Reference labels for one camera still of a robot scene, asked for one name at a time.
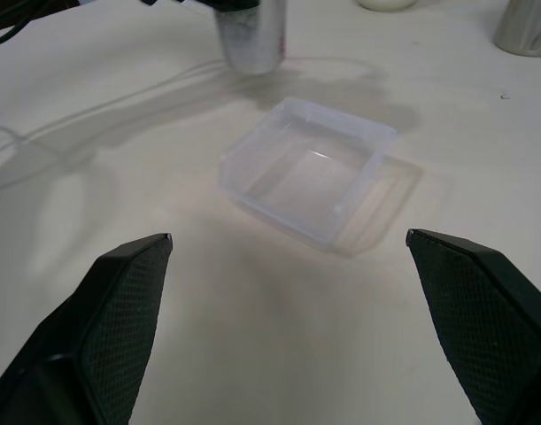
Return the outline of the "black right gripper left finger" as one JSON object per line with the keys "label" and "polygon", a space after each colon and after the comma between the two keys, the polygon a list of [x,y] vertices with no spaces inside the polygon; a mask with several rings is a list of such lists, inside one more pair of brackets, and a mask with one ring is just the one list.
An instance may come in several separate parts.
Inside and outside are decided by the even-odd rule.
{"label": "black right gripper left finger", "polygon": [[127,424],[158,324],[169,234],[100,256],[0,377],[0,424]]}

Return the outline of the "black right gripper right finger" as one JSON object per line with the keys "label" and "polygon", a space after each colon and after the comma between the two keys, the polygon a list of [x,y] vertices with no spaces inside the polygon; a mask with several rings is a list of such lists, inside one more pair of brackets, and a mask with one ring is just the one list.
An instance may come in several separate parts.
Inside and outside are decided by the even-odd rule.
{"label": "black right gripper right finger", "polygon": [[406,235],[438,341],[483,424],[541,424],[541,292],[501,252]]}

